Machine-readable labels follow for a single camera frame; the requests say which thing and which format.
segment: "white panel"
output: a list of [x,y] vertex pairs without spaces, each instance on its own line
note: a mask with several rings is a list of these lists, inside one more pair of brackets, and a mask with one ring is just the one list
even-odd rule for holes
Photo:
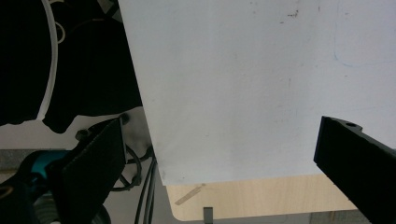
[[319,173],[323,115],[395,147],[394,5],[120,0],[163,183]]

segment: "white board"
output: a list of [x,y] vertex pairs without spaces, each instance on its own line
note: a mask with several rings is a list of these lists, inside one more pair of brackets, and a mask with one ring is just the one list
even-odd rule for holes
[[319,173],[321,116],[396,147],[396,2],[120,0],[165,185]]

